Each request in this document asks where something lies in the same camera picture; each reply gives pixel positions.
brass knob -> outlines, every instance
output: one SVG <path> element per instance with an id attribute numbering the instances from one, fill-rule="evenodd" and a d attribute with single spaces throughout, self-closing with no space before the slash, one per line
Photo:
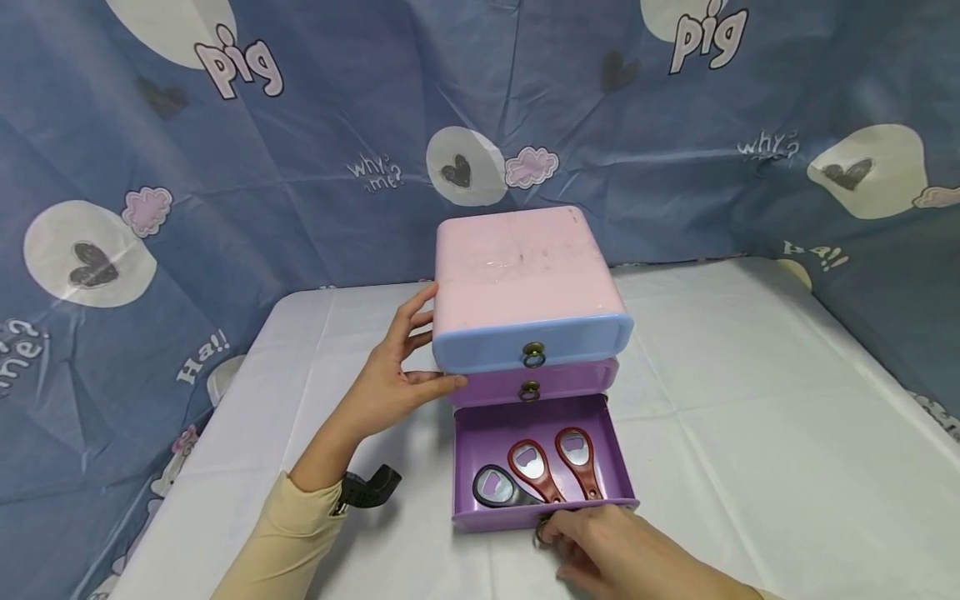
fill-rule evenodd
<path id="1" fill-rule="evenodd" d="M 521 400 L 524 402 L 533 402 L 534 400 L 540 399 L 540 382 L 539 381 L 527 381 L 520 386 L 520 393 L 518 394 Z"/>
<path id="2" fill-rule="evenodd" d="M 542 367 L 546 362 L 546 354 L 543 353 L 543 344 L 540 342 L 531 342 L 523 347 L 523 366 L 527 369 L 536 369 Z"/>

right hand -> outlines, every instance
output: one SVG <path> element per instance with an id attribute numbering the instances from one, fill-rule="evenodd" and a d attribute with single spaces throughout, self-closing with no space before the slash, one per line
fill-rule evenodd
<path id="1" fill-rule="evenodd" d="M 759 600 L 690 556 L 643 518 L 613 505 L 559 511 L 540 539 L 564 558 L 557 577 L 598 600 Z"/>

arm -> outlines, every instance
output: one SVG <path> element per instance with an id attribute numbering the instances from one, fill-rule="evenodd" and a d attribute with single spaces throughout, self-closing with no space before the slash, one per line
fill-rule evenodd
<path id="1" fill-rule="evenodd" d="M 560 551 L 557 577 L 596 598 L 779 600 L 701 563 L 646 519 L 613 505 L 558 511 L 537 538 Z"/>
<path id="2" fill-rule="evenodd" d="M 357 446 L 401 422 L 423 404 L 467 385 L 462 376 L 404 372 L 401 363 L 432 340 L 411 335 L 433 321 L 419 312 L 437 293 L 420 290 L 396 312 L 340 404 L 314 435 L 289 477 L 281 473 L 253 533 L 211 600 L 301 600 L 345 516 L 334 516 L 340 483 Z"/>

finger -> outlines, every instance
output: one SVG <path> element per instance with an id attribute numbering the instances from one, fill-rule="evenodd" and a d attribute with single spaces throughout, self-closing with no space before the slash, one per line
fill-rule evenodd
<path id="1" fill-rule="evenodd" d="M 437 295 L 438 287 L 437 282 L 434 281 L 400 305 L 396 310 L 393 322 L 390 323 L 390 328 L 387 330 L 387 337 L 385 338 L 387 344 L 399 348 L 399 345 L 410 334 L 411 319 L 420 312 L 420 309 L 428 300 Z"/>
<path id="2" fill-rule="evenodd" d="M 586 591 L 594 598 L 607 597 L 607 584 L 600 576 L 591 573 L 574 563 L 566 563 L 557 570 L 557 579 L 569 582 L 577 588 Z"/>
<path id="3" fill-rule="evenodd" d="M 564 560 L 570 560 L 573 558 L 574 551 L 577 549 L 577 542 L 571 540 L 567 536 L 560 536 L 557 540 L 557 550 L 560 551 L 560 556 Z"/>
<path id="4" fill-rule="evenodd" d="M 407 358 L 413 354 L 414 350 L 417 348 L 423 348 L 432 341 L 433 331 L 423 331 L 417 335 L 410 336 L 403 345 L 403 358 Z"/>
<path id="5" fill-rule="evenodd" d="M 583 522 L 587 518 L 587 510 L 576 513 L 557 511 L 550 517 L 540 535 L 545 543 L 554 543 L 560 536 L 567 536 L 580 544 L 582 540 Z"/>
<path id="6" fill-rule="evenodd" d="M 425 312 L 417 313 L 410 319 L 410 329 L 420 329 L 424 325 L 429 325 L 433 323 L 433 311 L 427 310 Z"/>
<path id="7" fill-rule="evenodd" d="M 413 386 L 413 400 L 422 406 L 440 396 L 452 394 L 454 390 L 467 386 L 467 378 L 462 375 L 444 375 Z"/>
<path id="8" fill-rule="evenodd" d="M 407 376 L 407 381 L 414 385 L 433 381 L 434 379 L 439 379 L 444 376 L 443 373 L 434 371 L 408 371 L 404 374 Z"/>

sleeve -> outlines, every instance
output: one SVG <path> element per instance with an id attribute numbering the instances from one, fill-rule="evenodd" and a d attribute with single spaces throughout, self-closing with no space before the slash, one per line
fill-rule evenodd
<path id="1" fill-rule="evenodd" d="M 331 516 L 340 489 L 302 492 L 281 473 L 211 600 L 301 600 L 346 518 Z"/>

